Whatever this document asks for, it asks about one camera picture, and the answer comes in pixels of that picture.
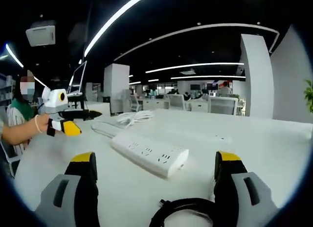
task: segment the power strip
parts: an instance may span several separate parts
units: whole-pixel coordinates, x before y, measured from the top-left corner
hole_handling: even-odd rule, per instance
[[[189,150],[122,132],[112,139],[112,147],[147,170],[172,176],[187,161]]]

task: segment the bracelet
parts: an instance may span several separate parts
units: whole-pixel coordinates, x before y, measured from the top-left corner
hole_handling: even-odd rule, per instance
[[[43,133],[43,132],[39,129],[39,127],[38,127],[38,124],[37,124],[37,116],[38,116],[38,114],[35,116],[36,128],[37,128],[38,132]]]

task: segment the electrical outlet socket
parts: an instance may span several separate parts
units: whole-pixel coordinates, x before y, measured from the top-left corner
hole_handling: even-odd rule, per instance
[[[112,147],[147,170],[172,176],[187,161],[189,150],[122,132],[111,141]]]

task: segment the ceiling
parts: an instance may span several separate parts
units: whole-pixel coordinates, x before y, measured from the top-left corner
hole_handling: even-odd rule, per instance
[[[8,43],[24,68],[46,83],[59,78],[68,83],[86,45],[103,24],[129,0],[9,0],[11,11],[1,8],[0,55]],[[215,23],[258,24],[280,32],[276,46],[290,23],[284,0],[142,0],[131,7],[101,36],[87,55],[85,82],[103,82],[103,71],[128,50],[174,31]],[[25,31],[36,21],[56,21],[56,45],[31,47]],[[240,34],[258,34],[268,48],[275,34],[255,28],[215,27],[173,35],[128,53],[115,61],[130,66],[131,82],[182,76],[180,68],[146,74],[145,71],[179,65],[239,62]],[[0,72],[20,71],[11,57],[0,61]],[[192,67],[197,75],[234,75],[237,66]]]

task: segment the green scarf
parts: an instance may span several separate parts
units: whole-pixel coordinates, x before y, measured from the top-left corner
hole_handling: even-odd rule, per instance
[[[18,109],[26,121],[29,121],[32,117],[34,117],[33,109],[26,102],[21,103],[14,98],[11,103],[11,107]]]

